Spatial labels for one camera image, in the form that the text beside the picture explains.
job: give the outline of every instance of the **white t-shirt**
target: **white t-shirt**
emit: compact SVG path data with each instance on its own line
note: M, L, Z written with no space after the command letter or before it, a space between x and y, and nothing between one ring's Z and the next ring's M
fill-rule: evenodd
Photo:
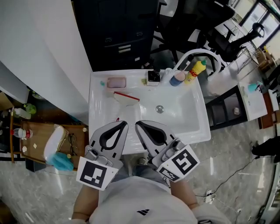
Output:
M129 177L111 183L100 192L99 206L89 219L90 224L230 224L213 205L203 204L190 210L172 196L163 184L141 177ZM83 224L70 220L65 224Z

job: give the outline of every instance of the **green bottle cap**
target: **green bottle cap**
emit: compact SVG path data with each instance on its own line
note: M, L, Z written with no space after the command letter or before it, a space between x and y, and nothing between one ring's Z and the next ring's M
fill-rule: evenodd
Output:
M204 59L201 63L202 63L203 65L206 65L206 63L207 63L206 59Z

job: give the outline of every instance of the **sink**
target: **sink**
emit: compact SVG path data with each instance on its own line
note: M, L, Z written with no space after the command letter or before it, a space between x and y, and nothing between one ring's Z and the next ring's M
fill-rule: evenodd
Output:
M169 83L156 87L145 86L141 79L145 78L147 72L115 70L91 73L89 137L99 127L119 118L129 124L123 154L145 152L134 128L135 122L139 120L151 120L169 126L185 144L210 140L208 117L198 80L195 79L188 86L181 84L173 87ZM110 76L125 76L126 88L121 92L139 98L139 103L125 107L116 101L114 90L108 91L101 85Z

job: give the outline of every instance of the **tile floor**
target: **tile floor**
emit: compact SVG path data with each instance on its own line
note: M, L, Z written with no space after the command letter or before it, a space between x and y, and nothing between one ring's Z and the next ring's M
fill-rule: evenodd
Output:
M151 55L160 68L173 67L169 51ZM250 63L244 69L240 58L208 82L206 72L198 76L203 96L211 99L234 87L240 80L256 81L261 77L257 70L247 75L256 65ZM215 190L236 170L253 159L250 141L260 143L274 136L273 128L259 130L256 120L211 132L210 141L191 145L200 159L200 165L187 177L196 194L204 195L207 189ZM216 192L213 204L233 223L236 211L242 209L237 223L253 223L259 208L265 203L273 177L270 158L254 160L239 171ZM0 162L0 193L21 224L60 224L71 216L73 204L81 184L75 181L75 172L59 174L53 168L32 173L24 162Z

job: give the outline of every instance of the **adidas logo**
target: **adidas logo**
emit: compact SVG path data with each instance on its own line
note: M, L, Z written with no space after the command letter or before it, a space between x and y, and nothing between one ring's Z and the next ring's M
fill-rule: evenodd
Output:
M137 211L137 212L139 212L141 215L146 215L148 213L148 211L150 211L150 209L141 210L141 211Z

